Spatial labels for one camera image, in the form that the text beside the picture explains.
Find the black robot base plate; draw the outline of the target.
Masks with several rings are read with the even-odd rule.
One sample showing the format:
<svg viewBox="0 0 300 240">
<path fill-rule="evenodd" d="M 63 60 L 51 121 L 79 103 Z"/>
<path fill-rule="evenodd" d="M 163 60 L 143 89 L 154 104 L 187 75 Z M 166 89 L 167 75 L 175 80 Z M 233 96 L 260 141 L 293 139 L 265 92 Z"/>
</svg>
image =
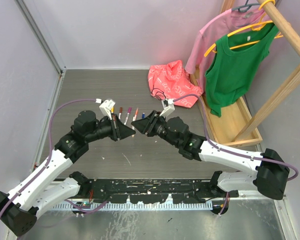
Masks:
<svg viewBox="0 0 300 240">
<path fill-rule="evenodd" d="M 203 179 L 89 179 L 74 199 L 92 199 L 94 203 L 113 204 L 164 203 L 200 204 L 224 198 L 226 192 Z"/>
</svg>

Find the orange ballpoint pen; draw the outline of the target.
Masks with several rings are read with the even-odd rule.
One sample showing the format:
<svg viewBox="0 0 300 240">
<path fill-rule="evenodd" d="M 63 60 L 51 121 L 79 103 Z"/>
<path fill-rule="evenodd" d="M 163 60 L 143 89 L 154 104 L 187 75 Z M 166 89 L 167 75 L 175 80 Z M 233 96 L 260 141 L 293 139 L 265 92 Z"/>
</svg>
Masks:
<svg viewBox="0 0 300 240">
<path fill-rule="evenodd" d="M 135 110 L 134 116 L 133 116 L 133 118 L 132 118 L 132 121 L 133 121 L 133 122 L 137 119 L 138 112 L 139 112 L 139 108 L 137 108 L 137 109 Z"/>
</svg>

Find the white ballpoint pen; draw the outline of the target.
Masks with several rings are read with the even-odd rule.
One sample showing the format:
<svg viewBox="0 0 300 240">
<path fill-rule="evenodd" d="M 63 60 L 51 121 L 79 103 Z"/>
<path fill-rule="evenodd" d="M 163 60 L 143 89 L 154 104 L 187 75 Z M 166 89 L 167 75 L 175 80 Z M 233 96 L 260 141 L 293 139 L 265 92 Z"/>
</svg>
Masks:
<svg viewBox="0 0 300 240">
<path fill-rule="evenodd" d="M 129 116 L 130 116 L 130 114 L 129 114 L 129 113 L 127 113 L 127 115 L 126 115 L 126 118 L 125 118 L 125 121 L 124 121 L 124 125 L 127 125 L 127 122 L 128 122 Z"/>
</svg>

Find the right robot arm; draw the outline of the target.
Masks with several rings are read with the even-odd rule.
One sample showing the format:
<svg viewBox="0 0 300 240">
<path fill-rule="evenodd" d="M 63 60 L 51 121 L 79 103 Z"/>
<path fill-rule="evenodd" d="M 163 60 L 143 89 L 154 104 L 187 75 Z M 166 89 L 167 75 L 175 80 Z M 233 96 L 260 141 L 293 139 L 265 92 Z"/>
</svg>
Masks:
<svg viewBox="0 0 300 240">
<path fill-rule="evenodd" d="M 231 191 L 258 191 L 273 200 L 283 199 L 290 169 L 273 149 L 258 152 L 225 146 L 190 132 L 180 117 L 166 119 L 155 110 L 131 124 L 147 137 L 158 136 L 165 140 L 188 160 L 235 169 L 235 172 L 213 174 L 209 191 L 215 197 Z"/>
</svg>

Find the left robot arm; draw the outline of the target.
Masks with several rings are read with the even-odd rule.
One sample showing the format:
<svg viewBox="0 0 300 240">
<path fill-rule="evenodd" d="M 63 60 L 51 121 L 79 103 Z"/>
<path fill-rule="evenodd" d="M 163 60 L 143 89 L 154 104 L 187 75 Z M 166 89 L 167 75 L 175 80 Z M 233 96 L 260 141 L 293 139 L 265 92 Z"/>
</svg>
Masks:
<svg viewBox="0 0 300 240">
<path fill-rule="evenodd" d="M 119 141 L 135 133 L 116 114 L 98 120 L 93 111 L 81 111 L 70 132 L 58 141 L 35 171 L 8 193 L 0 191 L 0 221 L 20 237 L 35 225 L 40 215 L 58 202 L 74 196 L 87 197 L 92 183 L 78 171 L 54 188 L 45 189 L 89 150 L 89 143 L 104 138 Z"/>
</svg>

